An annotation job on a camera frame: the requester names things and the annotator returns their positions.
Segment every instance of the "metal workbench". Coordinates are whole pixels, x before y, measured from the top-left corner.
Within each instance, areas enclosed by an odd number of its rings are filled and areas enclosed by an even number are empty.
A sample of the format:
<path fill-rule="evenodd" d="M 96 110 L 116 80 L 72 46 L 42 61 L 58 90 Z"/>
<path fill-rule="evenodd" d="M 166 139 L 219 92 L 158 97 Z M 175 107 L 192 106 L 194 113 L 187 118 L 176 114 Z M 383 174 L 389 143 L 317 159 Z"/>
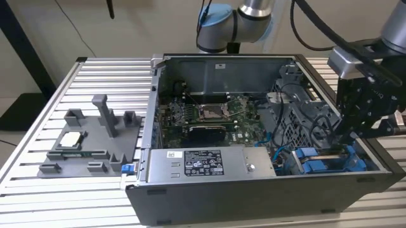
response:
<path fill-rule="evenodd" d="M 333 89 L 337 75 L 326 58 L 309 58 Z M 108 94 L 108 106 L 116 115 L 135 110 L 146 115 L 150 91 L 150 59 L 90 58 L 75 63 L 50 103 L 0 170 L 0 227 L 143 227 L 124 191 L 128 178 L 91 177 L 38 179 L 46 151 L 64 127 L 70 108 L 98 115 L 94 94 Z M 406 168 L 406 136 L 379 139 L 401 166 Z M 361 228 L 406 227 L 406 179 L 386 192 L 366 195 L 341 214 L 274 218 L 188 227 L 295 227 Z"/>

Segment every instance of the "white component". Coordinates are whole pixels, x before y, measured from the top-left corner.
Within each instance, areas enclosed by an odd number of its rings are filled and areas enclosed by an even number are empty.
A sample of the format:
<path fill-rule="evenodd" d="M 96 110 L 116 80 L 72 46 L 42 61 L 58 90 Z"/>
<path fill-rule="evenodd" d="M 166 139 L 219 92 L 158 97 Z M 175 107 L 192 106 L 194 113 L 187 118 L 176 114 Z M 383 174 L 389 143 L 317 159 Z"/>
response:
<path fill-rule="evenodd" d="M 68 132 L 67 134 L 64 134 L 59 144 L 63 147 L 72 147 L 76 145 L 79 138 L 80 138 L 80 132 Z"/>
<path fill-rule="evenodd" d="M 182 158 L 183 151 L 168 151 L 166 154 L 167 158 Z"/>

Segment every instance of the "black pole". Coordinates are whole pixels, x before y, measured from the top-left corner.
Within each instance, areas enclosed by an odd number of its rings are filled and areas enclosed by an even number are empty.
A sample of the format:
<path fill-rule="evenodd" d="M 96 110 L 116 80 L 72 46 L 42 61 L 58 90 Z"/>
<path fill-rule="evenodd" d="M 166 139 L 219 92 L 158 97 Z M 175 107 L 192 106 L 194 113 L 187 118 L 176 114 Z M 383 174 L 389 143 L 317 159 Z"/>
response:
<path fill-rule="evenodd" d="M 242 43 L 227 43 L 227 53 L 238 54 L 241 52 Z"/>
<path fill-rule="evenodd" d="M 47 100 L 56 90 L 46 67 L 14 15 L 7 0 L 0 0 L 0 28 Z"/>

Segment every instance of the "screw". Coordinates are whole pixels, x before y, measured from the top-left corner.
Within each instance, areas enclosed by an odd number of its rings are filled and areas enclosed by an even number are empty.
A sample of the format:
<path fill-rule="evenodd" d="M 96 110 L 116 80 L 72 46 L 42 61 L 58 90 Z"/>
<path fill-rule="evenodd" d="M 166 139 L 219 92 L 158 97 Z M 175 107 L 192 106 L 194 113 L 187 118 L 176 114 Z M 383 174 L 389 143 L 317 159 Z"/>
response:
<path fill-rule="evenodd" d="M 375 79 L 373 77 L 367 77 L 370 83 L 375 83 Z"/>

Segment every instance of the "blue cable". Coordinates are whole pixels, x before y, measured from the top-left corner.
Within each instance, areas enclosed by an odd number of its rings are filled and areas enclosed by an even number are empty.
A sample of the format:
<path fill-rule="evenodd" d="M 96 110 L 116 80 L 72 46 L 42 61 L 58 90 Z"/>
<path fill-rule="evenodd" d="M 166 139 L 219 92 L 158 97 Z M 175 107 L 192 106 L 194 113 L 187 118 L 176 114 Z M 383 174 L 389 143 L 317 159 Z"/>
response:
<path fill-rule="evenodd" d="M 254 144 L 255 147 L 258 147 L 258 145 L 259 145 L 261 143 L 267 143 L 267 142 L 271 141 L 271 132 L 267 132 L 267 133 L 266 133 L 266 136 L 267 136 L 267 137 L 266 137 L 266 141 L 259 141 L 258 143 L 255 143 L 255 144 Z"/>
<path fill-rule="evenodd" d="M 274 155 L 274 158 L 273 158 L 273 161 L 277 160 L 278 154 L 279 154 L 279 152 L 283 150 L 283 148 L 285 148 L 285 146 L 282 146 L 282 147 L 278 148 L 278 150 L 277 150 L 277 152 L 275 152 L 275 155 Z"/>

